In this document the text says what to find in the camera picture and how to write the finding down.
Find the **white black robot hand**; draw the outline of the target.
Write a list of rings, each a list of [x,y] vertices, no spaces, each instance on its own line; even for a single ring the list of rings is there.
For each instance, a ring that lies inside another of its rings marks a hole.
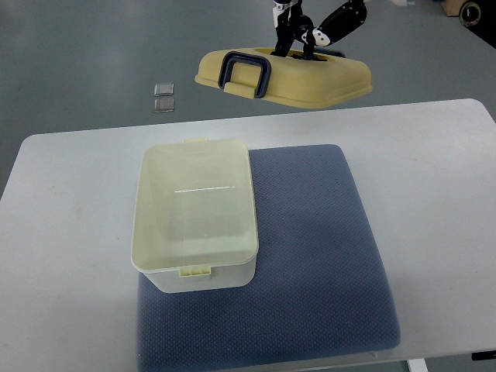
[[[363,1],[347,1],[316,26],[303,14],[301,1],[275,1],[274,28],[277,42],[271,54],[286,57],[294,43],[303,45],[301,59],[314,60],[316,47],[327,47],[362,26],[367,18]]]

